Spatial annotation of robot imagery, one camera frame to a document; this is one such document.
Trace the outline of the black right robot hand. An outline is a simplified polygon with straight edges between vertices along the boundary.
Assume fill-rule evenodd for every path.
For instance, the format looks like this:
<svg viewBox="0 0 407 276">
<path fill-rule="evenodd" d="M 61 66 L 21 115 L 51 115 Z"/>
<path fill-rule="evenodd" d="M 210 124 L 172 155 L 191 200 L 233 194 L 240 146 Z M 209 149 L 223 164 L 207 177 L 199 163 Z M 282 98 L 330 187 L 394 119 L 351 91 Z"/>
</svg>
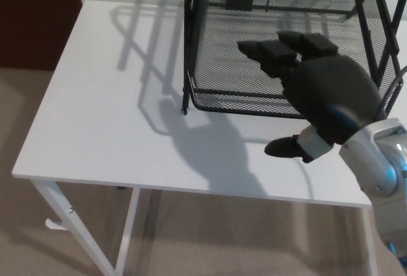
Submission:
<svg viewBox="0 0 407 276">
<path fill-rule="evenodd" d="M 374 81 L 319 33 L 280 31 L 276 40 L 239 41 L 238 49 L 278 78 L 283 96 L 310 126 L 269 142 L 268 156 L 310 163 L 364 127 L 387 119 Z"/>
</svg>

